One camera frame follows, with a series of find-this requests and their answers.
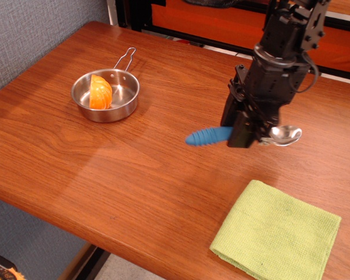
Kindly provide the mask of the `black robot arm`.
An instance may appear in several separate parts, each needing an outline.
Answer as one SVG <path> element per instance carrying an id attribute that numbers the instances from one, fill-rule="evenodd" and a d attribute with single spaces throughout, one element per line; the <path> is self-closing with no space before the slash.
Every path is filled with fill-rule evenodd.
<path id="1" fill-rule="evenodd" d="M 254 46 L 251 67 L 240 64 L 228 85 L 229 95 L 220 126 L 186 137 L 192 146 L 225 141 L 231 148 L 263 145 L 288 146 L 302 130 L 279 125 L 279 110 L 289 104 L 312 69 L 319 69 L 308 51 L 317 49 L 329 1 L 270 1 L 264 34 Z"/>

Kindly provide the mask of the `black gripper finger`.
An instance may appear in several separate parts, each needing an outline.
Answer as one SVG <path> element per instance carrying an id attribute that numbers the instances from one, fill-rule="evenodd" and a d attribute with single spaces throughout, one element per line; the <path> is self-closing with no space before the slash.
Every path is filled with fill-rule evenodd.
<path id="1" fill-rule="evenodd" d="M 249 148 L 260 138 L 259 122 L 242 111 L 237 114 L 228 140 L 230 148 Z"/>
<path id="2" fill-rule="evenodd" d="M 222 127 L 240 127 L 243 121 L 243 110 L 244 103 L 230 93 L 225 103 L 220 125 Z"/>

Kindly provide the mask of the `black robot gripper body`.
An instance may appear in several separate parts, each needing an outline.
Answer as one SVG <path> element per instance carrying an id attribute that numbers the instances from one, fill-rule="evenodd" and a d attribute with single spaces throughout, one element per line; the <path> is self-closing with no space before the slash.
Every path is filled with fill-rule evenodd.
<path id="1" fill-rule="evenodd" d="M 279 111 L 289 104 L 311 68 L 307 52 L 292 57 L 274 57 L 257 44 L 251 67 L 236 66 L 229 83 L 229 94 L 244 103 L 244 112 L 259 122 L 260 138 L 279 127 Z"/>

